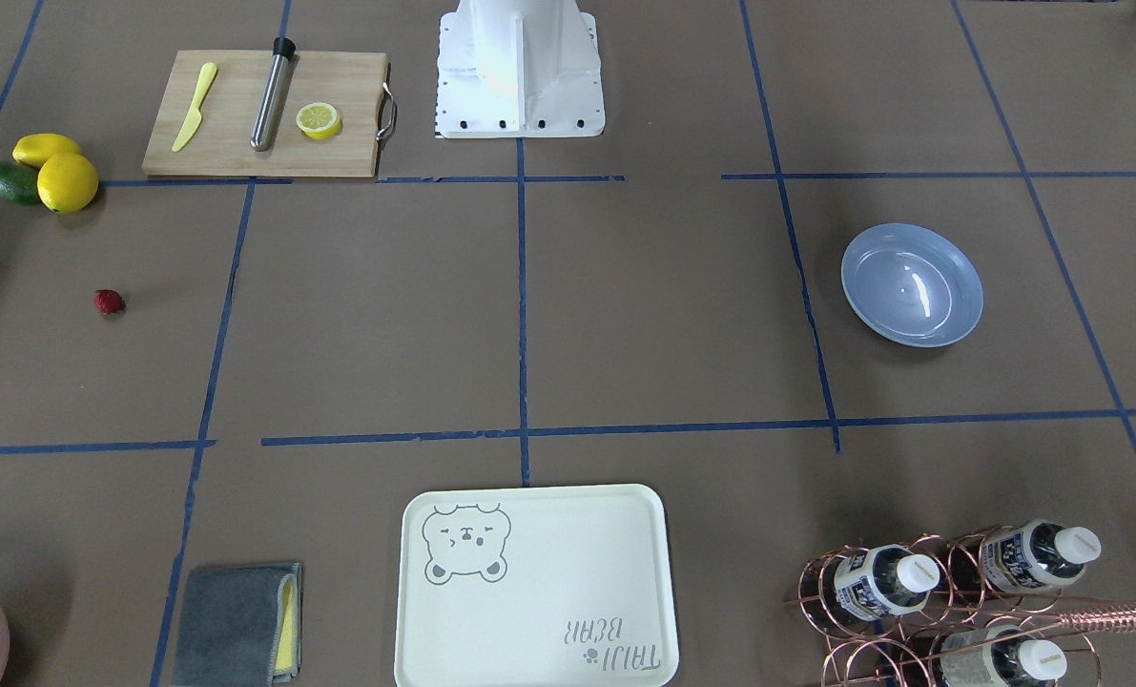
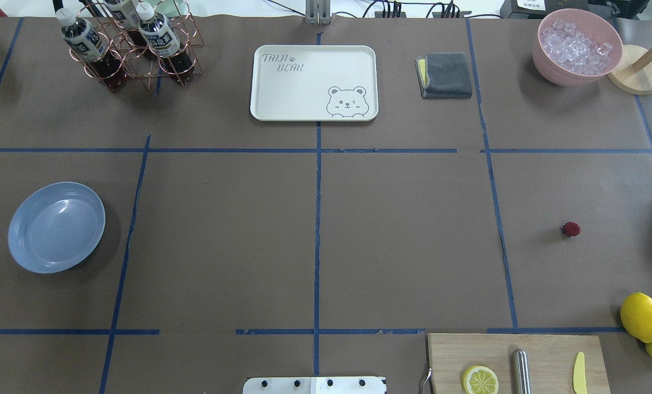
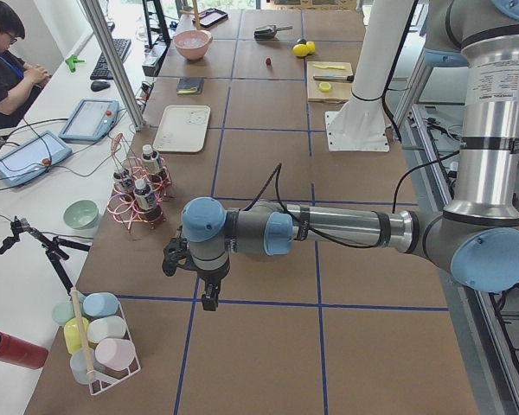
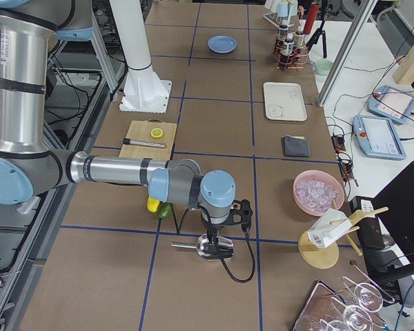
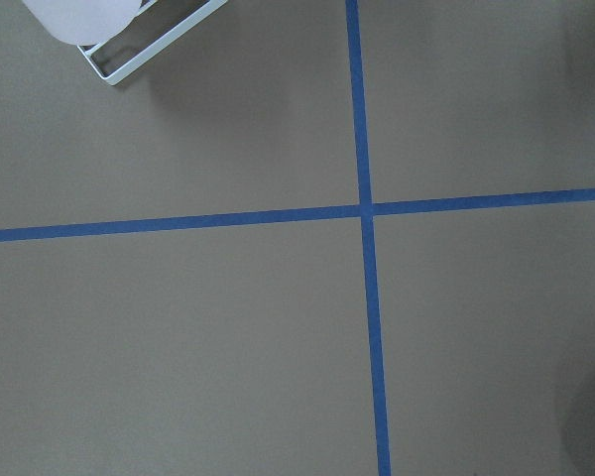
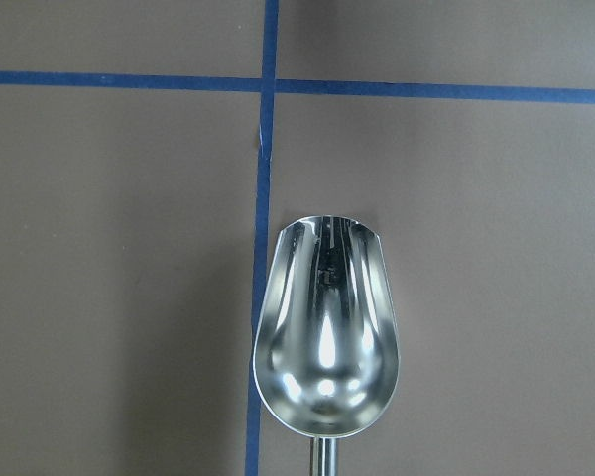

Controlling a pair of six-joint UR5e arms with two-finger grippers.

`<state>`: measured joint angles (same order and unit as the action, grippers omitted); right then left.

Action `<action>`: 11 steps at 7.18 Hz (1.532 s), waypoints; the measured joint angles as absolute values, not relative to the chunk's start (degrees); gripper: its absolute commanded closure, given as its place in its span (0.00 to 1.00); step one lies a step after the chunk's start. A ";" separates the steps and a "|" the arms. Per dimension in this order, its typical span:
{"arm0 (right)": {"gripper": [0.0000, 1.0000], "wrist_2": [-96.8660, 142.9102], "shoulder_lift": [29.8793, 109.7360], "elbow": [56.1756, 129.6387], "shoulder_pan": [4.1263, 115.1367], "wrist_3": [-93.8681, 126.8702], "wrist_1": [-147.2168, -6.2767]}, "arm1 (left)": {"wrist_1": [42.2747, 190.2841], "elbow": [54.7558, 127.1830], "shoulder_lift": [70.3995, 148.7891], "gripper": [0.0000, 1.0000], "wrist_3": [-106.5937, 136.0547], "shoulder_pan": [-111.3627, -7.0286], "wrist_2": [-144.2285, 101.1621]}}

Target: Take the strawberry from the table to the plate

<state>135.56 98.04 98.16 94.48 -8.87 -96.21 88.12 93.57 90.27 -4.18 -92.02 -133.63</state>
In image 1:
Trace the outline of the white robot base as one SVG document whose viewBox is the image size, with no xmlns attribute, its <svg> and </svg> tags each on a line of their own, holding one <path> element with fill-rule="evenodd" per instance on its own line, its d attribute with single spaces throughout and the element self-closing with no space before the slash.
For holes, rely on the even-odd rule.
<svg viewBox="0 0 1136 687">
<path fill-rule="evenodd" d="M 598 22 L 576 1 L 460 1 L 438 37 L 437 139 L 604 132 Z"/>
</svg>

